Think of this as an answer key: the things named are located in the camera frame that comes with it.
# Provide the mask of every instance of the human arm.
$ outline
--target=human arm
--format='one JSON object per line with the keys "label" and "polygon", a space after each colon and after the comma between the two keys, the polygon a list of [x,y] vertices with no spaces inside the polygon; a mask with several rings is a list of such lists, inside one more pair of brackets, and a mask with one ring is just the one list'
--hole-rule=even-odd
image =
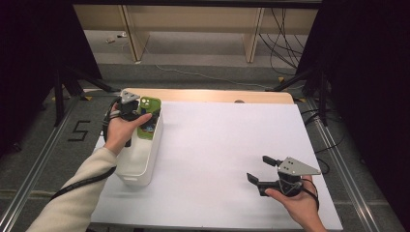
{"label": "human arm", "polygon": [[[316,189],[311,183],[311,176],[303,176],[304,188],[310,192]],[[287,197],[275,189],[268,188],[265,193],[280,202],[289,215],[298,222],[307,232],[327,231],[317,212],[316,201],[304,191],[293,197]]]}
{"label": "human arm", "polygon": [[[81,164],[63,188],[108,172],[116,165],[118,154],[132,137],[134,130],[150,118],[151,114],[142,115],[131,122],[121,118],[112,119],[108,126],[105,145]],[[54,198],[44,207],[28,231],[85,231],[105,182],[106,179],[76,188]]]}

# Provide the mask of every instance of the forearm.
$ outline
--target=forearm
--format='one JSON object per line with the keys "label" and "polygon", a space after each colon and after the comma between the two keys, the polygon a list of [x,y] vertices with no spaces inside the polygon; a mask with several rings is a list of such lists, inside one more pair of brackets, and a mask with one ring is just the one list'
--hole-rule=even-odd
{"label": "forearm", "polygon": [[[116,156],[100,148],[78,168],[63,188],[96,177],[116,165]],[[85,231],[103,190],[105,180],[76,188],[50,201],[28,231]]]}

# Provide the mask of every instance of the human hand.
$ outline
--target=human hand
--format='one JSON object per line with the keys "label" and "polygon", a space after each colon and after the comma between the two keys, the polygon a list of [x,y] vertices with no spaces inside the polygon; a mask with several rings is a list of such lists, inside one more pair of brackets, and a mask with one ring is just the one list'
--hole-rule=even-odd
{"label": "human hand", "polygon": [[141,115],[133,121],[126,121],[122,118],[113,118],[109,121],[107,139],[104,147],[115,155],[120,154],[121,150],[132,137],[135,129],[148,122],[152,117],[151,113]]}
{"label": "human hand", "polygon": [[[311,176],[303,176],[302,179],[312,181]],[[304,181],[304,188],[310,192],[316,192],[316,188],[309,181]],[[296,196],[287,197],[278,190],[268,188],[265,193],[280,202],[289,215],[306,231],[326,231],[317,212],[316,201],[306,192],[301,191]]]}

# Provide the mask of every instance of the aluminum rail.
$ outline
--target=aluminum rail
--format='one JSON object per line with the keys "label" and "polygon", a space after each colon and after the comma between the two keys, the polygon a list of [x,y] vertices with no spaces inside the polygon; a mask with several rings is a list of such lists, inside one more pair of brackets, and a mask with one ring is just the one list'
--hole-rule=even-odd
{"label": "aluminum rail", "polygon": [[[307,104],[310,109],[317,108],[315,102],[312,99],[307,100]],[[336,144],[335,140],[332,137],[329,129],[324,127],[321,122],[315,121],[316,127],[319,130],[320,135],[326,146],[331,147]],[[349,171],[349,168],[346,162],[343,159],[340,151],[338,150],[337,146],[328,150],[332,161],[335,163],[337,173],[340,176],[341,181],[346,188],[347,194],[350,197],[350,200],[353,203],[353,206],[358,213],[358,216],[364,226],[364,229],[368,232],[374,231],[381,231],[379,226],[377,225],[374,215],[371,209],[368,207],[365,198],[363,197],[362,193],[360,192],[358,186],[356,185],[355,179],[352,176],[352,173]]]}
{"label": "aluminum rail", "polygon": [[21,185],[20,189],[17,191],[12,203],[8,206],[7,210],[3,213],[0,220],[0,231],[9,232],[12,230],[15,222],[23,209],[31,190],[34,188],[35,184],[39,180],[41,174],[43,173],[44,167],[57,144],[60,135],[67,125],[73,109],[78,104],[80,97],[72,97],[67,105],[67,113],[62,119],[58,127],[55,127],[43,146],[39,157],[36,159],[33,167],[28,173],[26,179]]}

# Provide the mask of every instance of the black cable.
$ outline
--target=black cable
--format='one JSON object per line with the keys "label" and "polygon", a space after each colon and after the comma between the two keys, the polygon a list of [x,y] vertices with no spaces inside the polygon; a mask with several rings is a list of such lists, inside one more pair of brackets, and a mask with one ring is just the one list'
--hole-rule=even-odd
{"label": "black cable", "polygon": [[313,119],[314,119],[317,115],[319,115],[318,112],[317,112],[317,113],[314,113],[314,114],[312,114],[310,117],[308,117],[308,118],[305,120],[305,126],[307,126],[309,123],[313,122]]}
{"label": "black cable", "polygon": [[[306,113],[309,113],[309,112],[317,112],[317,111],[319,111],[319,109],[310,109],[310,110],[307,110],[307,111],[303,111],[301,114],[306,114]],[[333,109],[331,109],[331,108],[326,109],[326,112],[330,112],[330,111],[333,111]]]}
{"label": "black cable", "polygon": [[334,145],[332,145],[332,146],[330,146],[330,147],[324,148],[324,149],[322,149],[322,150],[315,151],[314,154],[318,154],[318,153],[321,153],[321,152],[324,152],[324,151],[326,151],[326,150],[329,150],[329,149],[332,149],[332,148],[336,147],[337,145],[339,145],[339,144],[343,141],[343,139],[344,139],[345,136],[346,136],[346,133],[343,134],[343,136],[341,137],[341,139],[340,139],[340,141],[339,141],[338,143],[336,143],[336,144],[334,144]]}
{"label": "black cable", "polygon": [[328,174],[331,171],[331,167],[329,166],[329,164],[325,162],[324,160],[322,160],[321,158],[316,157],[316,159],[326,165],[326,170],[322,171],[322,174],[323,175]]}
{"label": "black cable", "polygon": [[57,197],[59,197],[63,194],[66,194],[67,192],[72,191],[74,189],[78,189],[80,187],[87,186],[87,185],[96,183],[98,181],[104,180],[104,179],[108,178],[112,173],[114,173],[116,168],[117,168],[116,166],[113,166],[107,172],[103,173],[100,176],[88,178],[88,179],[85,179],[83,181],[79,181],[79,182],[76,182],[74,184],[71,184],[71,185],[69,185],[65,188],[61,188],[53,196],[51,196],[51,199],[49,201],[52,201],[53,199],[55,199],[55,198],[57,198]]}
{"label": "black cable", "polygon": [[304,191],[305,193],[307,193],[307,194],[309,194],[311,197],[313,197],[314,201],[316,201],[317,211],[319,211],[319,192],[317,191],[316,185],[315,185],[315,184],[313,183],[313,181],[311,181],[311,180],[304,179],[304,178],[302,178],[302,180],[303,180],[303,181],[310,182],[310,183],[313,185],[314,190],[316,191],[316,194],[314,194],[313,192],[307,190],[307,189],[304,188],[304,187],[302,187],[302,191]]}
{"label": "black cable", "polygon": [[104,117],[104,119],[102,120],[102,136],[103,136],[103,140],[104,140],[105,142],[106,142],[107,135],[108,135],[108,124],[109,124],[109,121],[111,120],[110,114],[111,114],[112,107],[114,107],[114,104],[115,104],[115,103],[120,102],[120,100],[121,100],[121,97],[116,97],[116,98],[111,102],[111,104],[110,104],[109,107],[108,107],[108,110],[107,110],[106,113],[105,113],[105,117]]}
{"label": "black cable", "polygon": [[294,66],[292,63],[290,63],[288,60],[286,60],[282,55],[280,55],[277,51],[275,51],[275,44],[276,44],[276,42],[273,42],[272,39],[270,39],[270,40],[274,43],[274,47],[271,47],[271,46],[265,41],[265,39],[263,39],[263,37],[262,37],[261,34],[259,34],[259,37],[262,39],[263,43],[264,43],[265,45],[267,45],[268,48],[271,50],[271,58],[272,58],[272,53],[275,53],[275,55],[276,55],[280,60],[282,60],[283,62],[285,62],[287,65],[289,65],[289,66],[291,66],[292,68],[295,68],[295,69],[297,68],[297,67]]}
{"label": "black cable", "polygon": [[[271,8],[271,12],[272,12],[272,15],[273,15],[273,17],[274,17],[274,19],[275,19],[275,22],[277,23],[277,26],[278,26],[278,29],[279,29],[279,35],[282,35],[282,36],[283,36],[283,39],[284,39],[285,44],[286,44],[286,47],[289,47],[289,48],[290,48],[290,50],[292,51],[293,56],[294,56],[295,59],[299,62],[299,60],[296,58],[295,53],[293,52],[293,49],[292,49],[292,47],[291,47],[289,41],[286,39],[286,34],[285,34],[285,31],[284,31],[284,30],[285,30],[284,21],[285,21],[285,18],[286,18],[286,9],[282,9],[282,24],[281,24],[281,26],[280,26],[279,23],[278,23],[278,19],[277,19],[276,15],[275,15],[275,12],[274,12],[274,9],[273,9],[273,8]],[[290,58],[291,62],[293,63],[293,67],[296,69],[297,66],[296,66],[295,63],[293,62],[293,59],[292,59],[292,56],[291,56],[290,53],[289,53],[289,50],[287,50],[287,53],[288,53],[288,55],[289,55],[289,58]]]}
{"label": "black cable", "polygon": [[305,47],[302,45],[302,43],[299,41],[298,37],[296,35],[293,35],[296,39],[296,41],[299,43],[302,49],[305,49]]}
{"label": "black cable", "polygon": [[[272,43],[274,43],[274,41],[272,40],[272,38],[271,38],[271,36],[270,36],[269,34],[266,34],[266,36],[269,38],[269,40],[270,40]],[[291,50],[291,48],[284,47],[284,46],[279,45],[279,44],[276,44],[276,46],[278,46],[278,47],[280,47],[280,48],[282,48],[282,49],[284,49],[284,50]],[[292,49],[292,51],[295,52],[295,53],[298,53],[298,54],[302,55],[302,52],[300,52],[300,51],[293,50],[293,49]]]}
{"label": "black cable", "polygon": [[288,64],[289,66],[292,66],[292,64],[290,64],[286,59],[281,58],[281,55],[278,54],[278,53],[263,39],[262,35],[259,34],[259,37],[262,39],[263,43],[264,43],[266,46],[268,46],[268,48],[271,50],[270,64],[271,64],[272,70],[275,71],[275,73],[279,73],[279,74],[295,75],[295,74],[292,74],[292,73],[280,72],[280,71],[278,71],[278,70],[275,69],[275,67],[274,67],[273,64],[272,64],[273,53],[275,53],[279,59],[281,59],[283,62],[285,62],[285,63]]}

